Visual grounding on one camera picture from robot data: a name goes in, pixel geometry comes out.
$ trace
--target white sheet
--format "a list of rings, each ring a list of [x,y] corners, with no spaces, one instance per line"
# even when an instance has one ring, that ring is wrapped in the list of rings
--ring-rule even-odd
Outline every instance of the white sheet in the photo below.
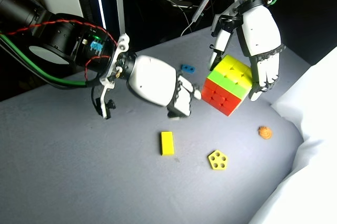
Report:
[[[337,48],[272,107],[303,135],[292,172],[255,214],[255,223],[337,223]]]

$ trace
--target small orange toy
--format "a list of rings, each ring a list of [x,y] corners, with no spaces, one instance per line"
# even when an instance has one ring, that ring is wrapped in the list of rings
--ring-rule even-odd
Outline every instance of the small orange toy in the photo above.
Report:
[[[273,131],[266,126],[261,126],[261,127],[259,127],[259,135],[262,138],[268,140],[273,136]]]

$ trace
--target rubik's cube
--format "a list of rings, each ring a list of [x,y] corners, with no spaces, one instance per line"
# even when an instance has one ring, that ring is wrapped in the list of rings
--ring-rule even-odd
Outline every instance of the rubik's cube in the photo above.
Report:
[[[226,55],[208,75],[202,90],[202,99],[229,116],[245,99],[251,88],[251,69]]]

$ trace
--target blue block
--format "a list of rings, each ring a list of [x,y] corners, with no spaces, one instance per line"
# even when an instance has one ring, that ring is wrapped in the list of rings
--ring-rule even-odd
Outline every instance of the blue block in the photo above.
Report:
[[[192,67],[192,66],[189,66],[187,64],[182,64],[181,65],[181,70],[192,74],[192,73],[194,73],[195,68]]]

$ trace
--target toy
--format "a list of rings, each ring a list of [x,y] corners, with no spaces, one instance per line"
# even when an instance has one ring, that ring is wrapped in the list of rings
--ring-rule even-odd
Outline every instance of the toy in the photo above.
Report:
[[[228,157],[220,150],[215,150],[209,155],[209,161],[213,170],[225,170],[227,168]]]
[[[226,55],[208,75],[202,99],[230,116],[252,88],[252,72],[248,66]]]
[[[273,131],[266,126],[261,126],[259,127],[259,135],[265,140],[268,140],[273,136]]]
[[[173,133],[162,132],[162,155],[174,155]]]
[[[192,74],[195,71],[195,67],[189,66],[187,64],[182,64],[181,70]]]

